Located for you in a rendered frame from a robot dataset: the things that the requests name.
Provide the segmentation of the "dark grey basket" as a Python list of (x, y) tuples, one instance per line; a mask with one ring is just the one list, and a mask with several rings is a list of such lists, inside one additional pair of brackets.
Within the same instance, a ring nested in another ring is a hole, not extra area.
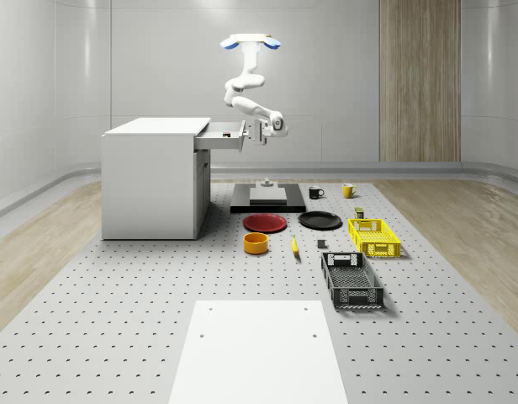
[(321, 265), (334, 306), (383, 306), (383, 285), (363, 253), (323, 252)]

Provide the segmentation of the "yellow basket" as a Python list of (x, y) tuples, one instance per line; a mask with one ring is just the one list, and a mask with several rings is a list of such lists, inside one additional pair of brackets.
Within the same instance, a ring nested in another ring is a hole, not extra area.
[(350, 219), (348, 232), (360, 253), (369, 257), (400, 256), (400, 240), (382, 219)]

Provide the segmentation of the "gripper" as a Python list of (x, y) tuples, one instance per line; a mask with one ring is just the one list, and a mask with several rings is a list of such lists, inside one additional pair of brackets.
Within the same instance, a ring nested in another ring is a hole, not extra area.
[(248, 139), (256, 146), (264, 146), (267, 143), (267, 127), (266, 120), (254, 119), (254, 124), (249, 126)]

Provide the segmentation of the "white cabinet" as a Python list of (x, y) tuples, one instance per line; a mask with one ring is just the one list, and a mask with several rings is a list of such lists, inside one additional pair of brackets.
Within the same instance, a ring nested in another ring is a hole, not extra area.
[(102, 147), (104, 239), (194, 239), (194, 140), (207, 118), (139, 118), (107, 131)]

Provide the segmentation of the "black stove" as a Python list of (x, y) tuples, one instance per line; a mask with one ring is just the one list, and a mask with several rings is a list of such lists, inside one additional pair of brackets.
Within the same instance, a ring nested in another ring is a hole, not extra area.
[(296, 183), (236, 183), (231, 213), (303, 213), (304, 198)]

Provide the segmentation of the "yellow bowl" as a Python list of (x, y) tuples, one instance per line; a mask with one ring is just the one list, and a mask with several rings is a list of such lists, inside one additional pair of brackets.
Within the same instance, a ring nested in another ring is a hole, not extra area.
[(243, 237), (243, 244), (246, 253), (263, 254), (268, 249), (268, 236), (260, 232), (247, 233)]

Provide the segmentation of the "white drawer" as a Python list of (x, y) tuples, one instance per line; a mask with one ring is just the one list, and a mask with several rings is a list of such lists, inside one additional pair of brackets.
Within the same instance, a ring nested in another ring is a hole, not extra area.
[[(209, 122), (205, 128), (195, 136), (194, 148), (198, 150), (235, 149), (242, 150), (245, 139), (246, 122)], [(230, 137), (223, 137), (223, 132), (230, 132)]]

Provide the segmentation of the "red plate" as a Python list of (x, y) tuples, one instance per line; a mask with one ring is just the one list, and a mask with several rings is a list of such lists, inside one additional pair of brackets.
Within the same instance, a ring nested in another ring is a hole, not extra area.
[(286, 228), (286, 219), (274, 214), (249, 215), (243, 220), (243, 226), (253, 232), (274, 233)]

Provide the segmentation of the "white board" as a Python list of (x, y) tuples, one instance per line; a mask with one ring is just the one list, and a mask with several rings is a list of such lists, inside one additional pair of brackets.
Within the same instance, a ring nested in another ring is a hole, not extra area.
[(199, 300), (169, 404), (347, 404), (318, 300)]

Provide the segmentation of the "black plate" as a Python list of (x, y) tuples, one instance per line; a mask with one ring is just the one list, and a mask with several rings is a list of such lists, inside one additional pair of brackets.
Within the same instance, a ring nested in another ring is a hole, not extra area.
[(326, 211), (308, 211), (298, 217), (299, 223), (315, 230), (335, 230), (342, 226), (342, 220), (338, 215)]

